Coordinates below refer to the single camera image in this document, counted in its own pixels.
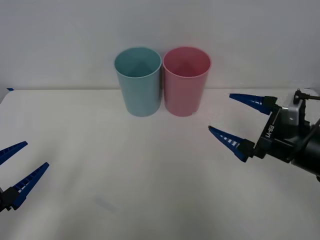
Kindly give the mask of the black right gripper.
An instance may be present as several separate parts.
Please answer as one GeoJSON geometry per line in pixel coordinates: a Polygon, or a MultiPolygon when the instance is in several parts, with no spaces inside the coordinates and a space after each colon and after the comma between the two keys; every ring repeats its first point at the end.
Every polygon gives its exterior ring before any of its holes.
{"type": "Polygon", "coordinates": [[[266,155],[290,162],[305,146],[304,140],[311,132],[311,124],[305,120],[304,105],[280,107],[276,104],[278,98],[274,96],[230,93],[229,98],[270,115],[256,145],[245,138],[208,126],[211,134],[242,162],[253,156],[263,159],[266,155]]]}

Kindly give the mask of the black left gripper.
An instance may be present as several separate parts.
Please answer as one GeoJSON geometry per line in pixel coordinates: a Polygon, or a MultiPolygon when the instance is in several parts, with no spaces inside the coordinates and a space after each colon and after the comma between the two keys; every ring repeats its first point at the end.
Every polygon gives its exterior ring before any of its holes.
{"type": "MultiPolygon", "coordinates": [[[[2,165],[27,145],[28,143],[26,141],[22,141],[0,150],[0,165],[2,165]]],[[[27,177],[9,187],[5,191],[0,188],[0,212],[2,212],[4,209],[7,209],[8,211],[11,209],[17,210],[26,200],[28,194],[31,192],[49,166],[49,163],[45,162],[27,177]]]]}

